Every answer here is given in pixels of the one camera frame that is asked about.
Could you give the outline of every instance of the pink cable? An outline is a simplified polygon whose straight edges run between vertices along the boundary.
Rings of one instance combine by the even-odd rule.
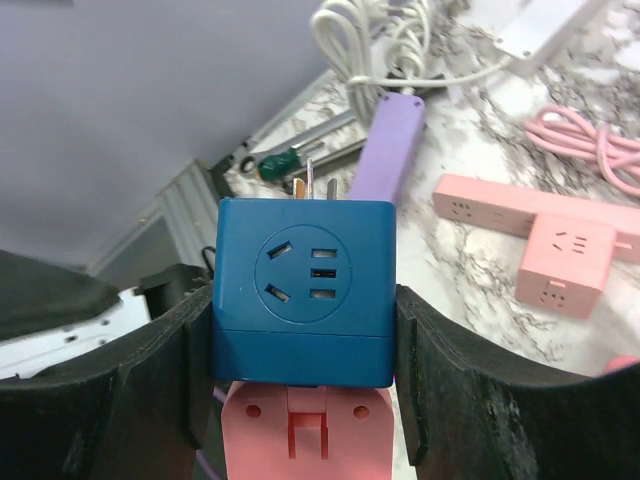
[[[544,120],[549,113],[556,113],[565,121]],[[625,173],[640,184],[640,141],[613,135],[607,125],[596,129],[573,110],[556,105],[540,110],[533,120],[524,123],[524,129],[538,147],[585,160],[592,171],[600,172],[609,183],[640,197],[638,186],[614,173],[614,170]]]

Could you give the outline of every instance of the pink power strip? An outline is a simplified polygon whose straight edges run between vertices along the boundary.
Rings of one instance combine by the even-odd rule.
[[[553,312],[588,318],[611,260],[640,263],[640,209],[457,175],[433,201],[443,218],[529,238],[516,298]]]

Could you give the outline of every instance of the blue power adapter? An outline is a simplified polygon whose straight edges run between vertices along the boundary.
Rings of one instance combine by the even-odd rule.
[[[224,199],[213,291],[215,378],[390,386],[395,232],[389,202]]]

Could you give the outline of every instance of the countertop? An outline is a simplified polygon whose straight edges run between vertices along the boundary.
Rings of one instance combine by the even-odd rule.
[[[436,18],[433,73],[462,75],[496,60],[492,35],[526,2],[445,2]],[[397,281],[450,319],[512,352],[560,369],[595,376],[617,355],[640,356],[640,268],[614,263],[589,320],[574,320],[517,302],[515,281],[526,240],[440,219],[432,192],[444,173],[608,203],[638,206],[580,161],[534,147],[521,124],[556,103],[592,123],[640,137],[640,0],[611,1],[529,79],[500,73],[452,87],[427,102],[427,129],[398,208]],[[256,150],[275,145],[348,107],[333,81]],[[358,125],[328,135],[327,151],[363,138]],[[332,176],[339,198],[357,165]],[[286,198],[235,170],[227,182],[239,196]],[[328,178],[317,179],[316,195]],[[398,431],[394,479],[415,478]]]

